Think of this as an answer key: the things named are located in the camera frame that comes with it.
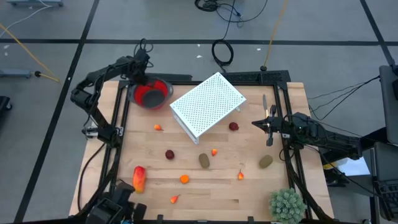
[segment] black metal frame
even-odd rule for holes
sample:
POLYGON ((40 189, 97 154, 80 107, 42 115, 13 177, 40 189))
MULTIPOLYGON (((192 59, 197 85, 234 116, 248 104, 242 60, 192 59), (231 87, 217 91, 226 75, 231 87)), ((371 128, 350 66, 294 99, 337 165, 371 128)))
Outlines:
MULTIPOLYGON (((290 76, 289 72, 284 70, 284 71, 273 71, 273 72, 239 72, 239 73, 227 73, 224 74, 226 79, 231 82, 232 85, 235 86, 242 86, 242 85, 250 85, 250 86, 272 86, 273 91, 274 91, 274 96, 275 96, 275 103, 277 107, 277 114, 280 117, 283 117, 283 112, 282 112, 282 105, 280 101, 280 95, 279 95, 279 90, 282 90, 283 95, 284 95, 284 101, 285 101, 285 106, 286 106, 286 111, 287 114, 292 114, 292 107, 290 105, 290 98, 289 98, 289 91, 287 89, 287 82, 290 82, 290 76)), ((201 82, 198 81, 174 81, 171 82, 172 85, 198 85, 201 82)), ((129 86, 128 81, 119 81, 118 85, 118 92, 116 94, 116 101, 114 105, 114 110, 113 110, 113 115, 112 115, 112 121, 111 124, 113 126, 116 125, 116 121, 118 119, 118 114, 119 114, 119 109, 121 105, 121 98, 123 94, 123 90, 125 87, 129 86)), ((126 98, 124 100, 124 109, 123 109, 123 114, 121 118, 121 128, 126 129, 126 121, 127 121, 127 114, 129 110, 129 100, 128 100, 128 94, 126 94, 126 98)), ((122 135, 122 141, 121 145, 117 148, 115 148, 115 158, 120 158, 121 155, 121 148, 123 146, 123 136, 122 135)), ((289 150, 285 147, 285 142, 282 140, 282 145, 284 147, 284 156, 286 158, 290 157, 289 150)), ((109 166, 109 158, 111 155, 112 148, 109 146, 106 146, 106 151, 105 151, 105 156, 104 156, 104 161, 103 161, 103 166, 101 168, 101 175, 100 175, 100 180, 99 184, 104 181, 104 178, 107 174, 108 171, 108 166, 109 166)), ((298 177, 303 183, 304 187, 306 186, 305 184, 305 176, 304 176, 304 170, 303 170, 303 165, 302 165, 302 160, 300 156, 300 151, 298 149, 295 150, 295 161, 296 161, 296 166, 297 166, 297 173, 298 177)), ((109 192, 110 194, 114 193, 114 186, 116 185, 116 179, 117 179, 117 170, 115 173, 115 176, 111 180, 109 192)), ((295 188, 295 184, 291 176, 287 173, 288 181, 289 181, 289 187, 290 188, 295 188)), ((307 219, 312 219, 312 213, 311 213, 311 208, 308 205, 308 203, 304 200, 304 203, 307 205, 307 209, 305 211, 305 217, 307 219)))

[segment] green kiwi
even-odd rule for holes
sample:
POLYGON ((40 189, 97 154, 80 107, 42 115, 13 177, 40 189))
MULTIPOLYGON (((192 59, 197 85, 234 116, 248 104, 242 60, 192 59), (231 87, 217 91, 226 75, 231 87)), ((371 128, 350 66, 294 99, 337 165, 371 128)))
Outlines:
POLYGON ((199 155, 199 162, 202 168, 207 168, 210 166, 209 157, 205 153, 199 155))
POLYGON ((261 169, 265 169, 272 164, 272 161, 273 161, 272 157, 270 155, 266 155, 260 160, 259 165, 261 169))

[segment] small orange pepper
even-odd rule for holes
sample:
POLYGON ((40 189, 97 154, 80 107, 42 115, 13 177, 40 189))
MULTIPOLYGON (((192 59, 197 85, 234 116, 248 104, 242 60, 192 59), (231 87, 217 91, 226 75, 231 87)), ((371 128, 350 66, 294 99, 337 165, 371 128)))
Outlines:
POLYGON ((160 127, 160 125, 155 124, 155 130, 156 131, 163 131, 162 127, 160 127))
POLYGON ((188 175, 182 175, 180 177, 180 181, 181 181, 182 184, 188 183, 189 182, 189 176, 188 175))
POLYGON ((172 198, 170 198, 170 202, 171 202, 171 203, 177 202, 179 196, 180 196, 180 195, 173 196, 172 198))
POLYGON ((212 155, 212 156, 215 156, 216 154, 217 154, 217 149, 212 149, 212 150, 211 150, 211 155, 212 155))
POLYGON ((243 173, 239 170, 238 180, 243 180, 243 173))

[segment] spiky green plant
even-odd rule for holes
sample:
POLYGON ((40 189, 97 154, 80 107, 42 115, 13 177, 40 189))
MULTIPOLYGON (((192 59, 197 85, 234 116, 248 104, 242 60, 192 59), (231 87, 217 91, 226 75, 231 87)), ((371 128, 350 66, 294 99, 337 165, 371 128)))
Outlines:
POLYGON ((293 189, 282 189, 271 193, 269 210, 283 224, 298 224, 304 217, 305 204, 293 189))

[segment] black floor line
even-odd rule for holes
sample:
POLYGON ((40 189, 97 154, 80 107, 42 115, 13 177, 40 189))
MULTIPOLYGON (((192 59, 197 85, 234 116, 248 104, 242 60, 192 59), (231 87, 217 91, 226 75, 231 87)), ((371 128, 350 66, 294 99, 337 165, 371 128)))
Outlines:
POLYGON ((369 23, 370 23, 371 26, 372 26, 373 32, 374 32, 374 34, 376 35, 376 38, 377 38, 377 40, 378 40, 379 43, 380 43, 381 49, 382 49, 382 51, 383 51, 383 54, 384 54, 384 56, 385 56, 386 59, 387 59, 387 63, 388 63, 389 65, 395 65, 394 59, 391 57, 391 53, 390 53, 390 51, 388 50, 387 44, 386 44, 386 42, 384 41, 384 38, 383 38, 383 36, 381 35, 379 28, 377 27, 376 21, 374 20, 374 18, 373 18, 373 16, 372 16, 372 13, 371 13, 371 10, 369 9, 368 4, 366 3, 365 0, 360 0, 360 1, 361 1, 361 4, 362 4, 363 9, 364 9, 364 11, 365 11, 366 17, 368 18, 369 23))
POLYGON ((81 34, 81 38, 80 38, 79 44, 78 44, 76 52, 75 52, 75 56, 73 57, 72 63, 70 65, 70 68, 68 71, 68 75, 67 75, 65 82, 62 86, 61 94, 58 99, 57 105, 55 106, 54 114, 52 115, 49 128, 48 128, 48 130, 45 134, 44 140, 43 140, 43 145, 40 148, 39 155, 37 157, 32 174, 30 175, 29 182, 25 189, 24 196, 22 197, 21 204, 19 205, 14 222, 19 223, 24 220, 27 207, 29 206, 29 202, 32 198, 32 194, 33 194, 33 191, 34 191, 36 183, 37 183, 37 179, 39 178, 40 171, 43 167, 43 163, 44 163, 45 157, 47 155, 47 151, 49 150, 52 136, 54 134, 55 128, 57 127, 58 119, 61 115, 61 111, 62 111, 63 104, 65 102, 65 98, 68 95, 69 86, 70 86, 70 83, 72 82, 73 74, 75 73, 76 66, 79 61, 81 51, 83 50, 83 46, 85 44, 85 40, 87 38, 88 31, 90 30, 91 23, 93 22, 94 15, 95 15, 96 9, 98 7, 99 1, 100 0, 94 0, 93 6, 91 7, 91 11, 88 15, 88 19, 87 19, 85 28, 83 29, 83 33, 81 34))
MULTIPOLYGON (((79 44, 80 39, 19 39, 25 44, 79 44)), ((138 44, 140 40, 87 39, 85 44, 138 44)), ((212 44, 214 40, 147 40, 151 44, 212 44)), ((268 45, 269 40, 228 40, 230 44, 268 45)), ((0 39, 0 43, 13 44, 14 39, 0 39)), ((380 41, 357 40, 274 40, 273 45, 306 46, 377 46, 380 41)), ((386 46, 398 46, 398 41, 384 42, 386 46)))

